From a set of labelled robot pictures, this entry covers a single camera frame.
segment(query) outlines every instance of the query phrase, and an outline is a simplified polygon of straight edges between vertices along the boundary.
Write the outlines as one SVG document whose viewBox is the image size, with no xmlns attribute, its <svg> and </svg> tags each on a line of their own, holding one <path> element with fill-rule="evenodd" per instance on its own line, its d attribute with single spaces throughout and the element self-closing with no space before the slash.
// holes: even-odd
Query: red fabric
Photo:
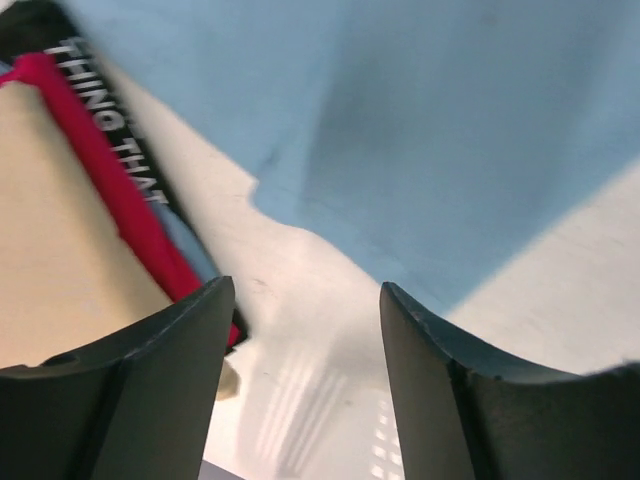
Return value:
<svg viewBox="0 0 640 480">
<path fill-rule="evenodd" d="M 178 301 L 202 286 L 53 60 L 44 53 L 24 55 L 11 72 L 0 76 L 0 85 L 10 81 L 40 90 L 52 117 L 109 209 L 120 236 L 169 298 Z M 233 346 L 238 335 L 237 327 L 232 325 L 227 345 Z"/>
</svg>

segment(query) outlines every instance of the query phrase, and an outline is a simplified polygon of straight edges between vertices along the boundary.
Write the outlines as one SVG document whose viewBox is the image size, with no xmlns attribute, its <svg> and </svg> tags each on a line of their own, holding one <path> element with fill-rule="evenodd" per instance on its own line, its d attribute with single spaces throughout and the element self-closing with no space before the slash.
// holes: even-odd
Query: blue cloth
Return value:
<svg viewBox="0 0 640 480">
<path fill-rule="evenodd" d="M 633 0 L 66 4 L 262 211 L 440 314 L 640 151 Z"/>
<path fill-rule="evenodd" d="M 191 229 L 180 220 L 180 217 L 163 203 L 148 202 L 147 205 L 151 207 L 162 223 L 173 245 L 182 253 L 196 276 L 203 283 L 220 276 L 200 241 Z"/>
</svg>

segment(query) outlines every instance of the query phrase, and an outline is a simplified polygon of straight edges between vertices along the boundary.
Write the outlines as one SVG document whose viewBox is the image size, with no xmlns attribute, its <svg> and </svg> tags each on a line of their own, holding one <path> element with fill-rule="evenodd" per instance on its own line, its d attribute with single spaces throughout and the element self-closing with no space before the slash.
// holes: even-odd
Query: white surface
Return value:
<svg viewBox="0 0 640 480">
<path fill-rule="evenodd" d="M 378 285 L 327 242 L 253 209 L 251 176 L 118 78 L 253 327 L 231 357 L 241 395 L 216 405 L 205 458 L 247 480 L 403 478 Z M 638 200 L 636 164 L 450 320 L 573 372 L 640 358 Z"/>
</svg>

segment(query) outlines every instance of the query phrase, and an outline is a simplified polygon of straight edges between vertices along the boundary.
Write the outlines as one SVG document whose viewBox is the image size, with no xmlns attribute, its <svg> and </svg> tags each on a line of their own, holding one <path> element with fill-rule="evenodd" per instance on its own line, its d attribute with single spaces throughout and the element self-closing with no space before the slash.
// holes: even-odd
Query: black plastic part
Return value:
<svg viewBox="0 0 640 480">
<path fill-rule="evenodd" d="M 589 376 L 499 350 L 382 287 L 407 480 L 640 479 L 640 365 Z"/>
<path fill-rule="evenodd" d="M 0 478 L 196 480 L 233 304 L 216 279 L 42 366 L 0 370 Z"/>
<path fill-rule="evenodd" d="M 150 185 L 146 189 L 156 192 L 154 196 L 164 197 L 167 206 L 188 224 L 187 215 L 182 210 L 170 183 L 162 173 L 150 145 L 140 132 L 140 127 L 123 103 L 118 89 L 104 73 L 102 66 L 92 52 L 86 49 L 85 41 L 77 42 L 78 38 L 86 40 L 62 7 L 50 0 L 14 2 L 0 13 L 0 61 L 13 65 L 18 57 L 26 53 L 67 47 L 71 53 L 52 55 L 56 63 L 82 62 L 82 68 L 93 72 L 91 76 L 85 75 L 86 78 L 72 81 L 74 73 L 77 72 L 61 69 L 61 73 L 65 75 L 70 84 L 77 86 L 89 80 L 100 84 L 99 87 L 92 88 L 94 90 L 95 88 L 100 89 L 102 96 L 99 105 L 102 106 L 94 107 L 91 113 L 108 110 L 116 112 L 123 119 L 118 128 L 110 128 L 103 132 L 111 146 L 124 146 L 128 145 L 127 141 L 135 141 L 135 151 L 132 149 L 133 147 L 114 151 L 123 161 L 123 165 L 126 165 L 127 157 L 136 154 L 136 162 L 140 167 L 127 172 L 128 175 L 136 180 L 136 185 L 138 185 L 137 182 L 141 182 L 140 184 L 145 186 Z M 86 99 L 81 97 L 81 99 L 83 103 L 90 101 L 90 97 Z"/>
</svg>

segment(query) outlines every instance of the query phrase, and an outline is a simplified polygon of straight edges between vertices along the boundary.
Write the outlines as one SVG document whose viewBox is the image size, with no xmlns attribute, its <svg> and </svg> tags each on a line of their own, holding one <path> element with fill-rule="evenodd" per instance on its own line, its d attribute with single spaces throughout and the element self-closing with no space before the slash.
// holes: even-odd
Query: beige surface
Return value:
<svg viewBox="0 0 640 480">
<path fill-rule="evenodd" d="M 166 307 L 36 89 L 0 88 L 0 367 L 35 365 Z"/>
</svg>

